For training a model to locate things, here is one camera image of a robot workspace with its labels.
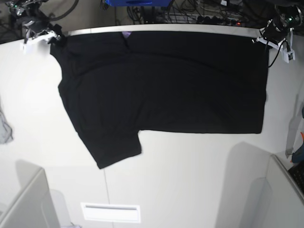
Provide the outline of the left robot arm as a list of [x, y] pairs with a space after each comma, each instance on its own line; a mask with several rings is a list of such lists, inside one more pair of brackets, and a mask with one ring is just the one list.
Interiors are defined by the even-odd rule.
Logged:
[[293, 30], [303, 24], [304, 12], [299, 6], [283, 7], [275, 5], [275, 15], [264, 28], [259, 30], [260, 36], [252, 41], [279, 49], [287, 37], [290, 37], [290, 41], [292, 41]]

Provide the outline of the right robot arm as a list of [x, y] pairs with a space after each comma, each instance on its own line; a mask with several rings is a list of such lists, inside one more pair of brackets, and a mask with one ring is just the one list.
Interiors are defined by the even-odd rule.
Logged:
[[23, 47], [44, 41], [48, 44], [63, 45], [66, 37], [62, 27], [52, 24], [52, 18], [40, 10], [43, 0], [2, 0], [18, 25], [25, 29]]

